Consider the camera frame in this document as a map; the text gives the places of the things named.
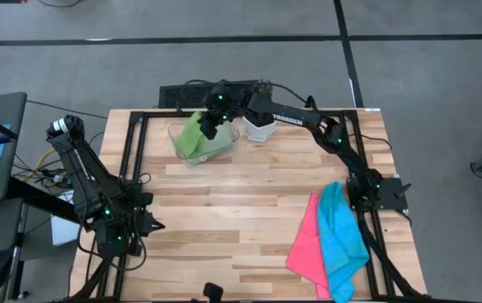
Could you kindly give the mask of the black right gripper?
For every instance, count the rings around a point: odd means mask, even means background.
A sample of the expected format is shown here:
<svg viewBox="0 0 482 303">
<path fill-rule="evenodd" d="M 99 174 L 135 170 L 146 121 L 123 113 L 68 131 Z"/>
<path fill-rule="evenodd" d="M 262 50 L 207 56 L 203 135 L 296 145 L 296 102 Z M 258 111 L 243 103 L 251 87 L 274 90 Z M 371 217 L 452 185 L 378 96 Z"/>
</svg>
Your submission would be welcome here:
<svg viewBox="0 0 482 303">
<path fill-rule="evenodd" d="M 241 116 L 236 107 L 237 98 L 229 90 L 211 90 L 206 97 L 206 119 L 201 119 L 200 131 L 207 139 L 214 139 L 217 126 L 232 122 Z"/>
</svg>

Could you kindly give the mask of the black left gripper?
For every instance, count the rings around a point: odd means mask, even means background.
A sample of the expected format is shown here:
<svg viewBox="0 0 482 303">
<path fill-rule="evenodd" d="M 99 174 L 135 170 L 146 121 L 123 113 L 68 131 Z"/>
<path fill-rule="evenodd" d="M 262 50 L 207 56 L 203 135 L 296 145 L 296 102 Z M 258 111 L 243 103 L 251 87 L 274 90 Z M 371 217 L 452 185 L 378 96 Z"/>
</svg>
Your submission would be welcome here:
<svg viewBox="0 0 482 303">
<path fill-rule="evenodd" d="M 148 236 L 151 232 L 164 230 L 166 227 L 157 218 L 154 218 L 153 214 L 147 210 L 138 210 L 135 215 L 135 232 L 139 236 Z"/>
</svg>

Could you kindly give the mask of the pale green towel teal edge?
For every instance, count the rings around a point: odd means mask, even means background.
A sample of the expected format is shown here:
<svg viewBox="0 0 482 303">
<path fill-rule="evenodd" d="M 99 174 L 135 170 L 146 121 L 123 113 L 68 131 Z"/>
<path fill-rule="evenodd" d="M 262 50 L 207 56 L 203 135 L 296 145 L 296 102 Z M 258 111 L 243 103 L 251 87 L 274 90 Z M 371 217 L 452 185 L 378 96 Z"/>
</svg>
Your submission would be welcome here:
<svg viewBox="0 0 482 303">
<path fill-rule="evenodd" d="M 217 157 L 228 151 L 234 145 L 237 138 L 236 129 L 230 122 L 219 125 L 214 139 L 210 140 L 202 136 L 195 152 L 197 163 L 206 162 L 210 158 Z"/>
</svg>

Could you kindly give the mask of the bright green microfiber towel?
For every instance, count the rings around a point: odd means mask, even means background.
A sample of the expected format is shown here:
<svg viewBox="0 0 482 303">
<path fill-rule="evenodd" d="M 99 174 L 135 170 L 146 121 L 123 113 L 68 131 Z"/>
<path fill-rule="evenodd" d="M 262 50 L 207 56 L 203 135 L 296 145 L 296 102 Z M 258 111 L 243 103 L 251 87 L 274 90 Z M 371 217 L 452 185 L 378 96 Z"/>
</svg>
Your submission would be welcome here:
<svg viewBox="0 0 482 303">
<path fill-rule="evenodd" d="M 177 137 L 176 147 L 183 157 L 192 157 L 202 151 L 205 136 L 200 129 L 201 112 L 195 112 Z"/>
</svg>

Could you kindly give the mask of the blue microfiber towel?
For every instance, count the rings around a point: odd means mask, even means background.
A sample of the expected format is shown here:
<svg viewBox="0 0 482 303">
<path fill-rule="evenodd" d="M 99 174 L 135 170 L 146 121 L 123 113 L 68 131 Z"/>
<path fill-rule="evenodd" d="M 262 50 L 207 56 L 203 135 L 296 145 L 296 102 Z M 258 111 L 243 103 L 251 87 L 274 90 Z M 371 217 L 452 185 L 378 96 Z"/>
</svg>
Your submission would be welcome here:
<svg viewBox="0 0 482 303">
<path fill-rule="evenodd" d="M 348 303 L 354 295 L 352 277 L 369 256 L 341 183 L 330 183 L 322 190 L 316 218 L 331 297 L 336 303 Z"/>
</svg>

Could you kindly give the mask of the pink microfiber towel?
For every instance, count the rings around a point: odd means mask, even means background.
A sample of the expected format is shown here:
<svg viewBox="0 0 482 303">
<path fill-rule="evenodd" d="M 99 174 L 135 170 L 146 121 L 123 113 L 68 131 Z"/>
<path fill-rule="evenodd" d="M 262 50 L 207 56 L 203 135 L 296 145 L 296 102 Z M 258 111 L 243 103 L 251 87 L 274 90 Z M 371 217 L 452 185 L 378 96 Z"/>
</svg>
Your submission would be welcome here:
<svg viewBox="0 0 482 303">
<path fill-rule="evenodd" d="M 289 249 L 286 267 L 315 285 L 318 299 L 330 299 L 328 278 L 320 248 L 317 224 L 319 194 L 311 194 L 294 243 Z"/>
</svg>

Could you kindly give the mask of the white hexagonal plant pot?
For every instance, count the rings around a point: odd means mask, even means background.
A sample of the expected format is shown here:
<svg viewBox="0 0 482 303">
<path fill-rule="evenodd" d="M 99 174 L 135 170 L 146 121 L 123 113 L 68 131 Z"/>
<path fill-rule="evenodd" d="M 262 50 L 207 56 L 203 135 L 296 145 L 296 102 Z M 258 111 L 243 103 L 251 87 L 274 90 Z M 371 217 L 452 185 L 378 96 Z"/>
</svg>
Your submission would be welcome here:
<svg viewBox="0 0 482 303">
<path fill-rule="evenodd" d="M 264 126 L 255 126 L 247 118 L 243 118 L 244 130 L 249 141 L 265 142 L 273 134 L 276 122 Z"/>
</svg>

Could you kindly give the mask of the black rounded object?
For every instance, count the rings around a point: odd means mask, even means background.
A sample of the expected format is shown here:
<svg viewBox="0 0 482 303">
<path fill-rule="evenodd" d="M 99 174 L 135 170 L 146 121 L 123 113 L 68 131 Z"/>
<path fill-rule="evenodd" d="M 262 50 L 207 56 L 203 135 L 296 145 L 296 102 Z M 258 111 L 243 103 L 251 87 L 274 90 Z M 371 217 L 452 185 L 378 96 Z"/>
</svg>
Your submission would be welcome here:
<svg viewBox="0 0 482 303">
<path fill-rule="evenodd" d="M 204 285 L 203 295 L 208 299 L 208 303 L 221 303 L 224 289 L 217 284 L 206 283 Z"/>
</svg>

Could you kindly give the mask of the white paper box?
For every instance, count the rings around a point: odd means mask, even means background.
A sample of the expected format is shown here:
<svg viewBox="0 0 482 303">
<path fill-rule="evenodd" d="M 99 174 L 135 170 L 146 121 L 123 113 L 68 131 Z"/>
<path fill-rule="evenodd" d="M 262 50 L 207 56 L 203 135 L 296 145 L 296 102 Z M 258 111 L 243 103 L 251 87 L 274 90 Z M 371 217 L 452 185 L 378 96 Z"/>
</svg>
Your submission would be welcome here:
<svg viewBox="0 0 482 303">
<path fill-rule="evenodd" d="M 76 241 L 79 235 L 79 225 L 77 223 L 62 219 L 58 216 L 50 216 L 50 227 L 52 235 L 52 244 L 61 246 L 68 242 Z"/>
</svg>

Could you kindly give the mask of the black aluminium table frame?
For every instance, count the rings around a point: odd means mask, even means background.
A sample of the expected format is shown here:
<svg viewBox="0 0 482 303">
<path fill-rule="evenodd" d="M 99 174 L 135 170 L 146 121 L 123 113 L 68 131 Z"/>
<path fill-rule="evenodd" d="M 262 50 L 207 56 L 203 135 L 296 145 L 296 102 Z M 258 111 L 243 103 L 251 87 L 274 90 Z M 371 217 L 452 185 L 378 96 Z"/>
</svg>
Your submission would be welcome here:
<svg viewBox="0 0 482 303">
<path fill-rule="evenodd" d="M 189 302 L 207 282 L 222 286 L 226 301 L 315 302 L 314 287 L 286 270 L 285 257 L 309 194 L 347 180 L 342 161 L 308 131 L 281 124 L 268 144 L 241 137 L 231 154 L 187 167 L 168 129 L 188 117 L 172 109 L 109 113 L 100 158 L 121 178 L 151 175 L 143 188 L 166 228 L 148 238 L 145 263 L 105 268 L 90 292 L 77 258 L 65 303 Z"/>
</svg>

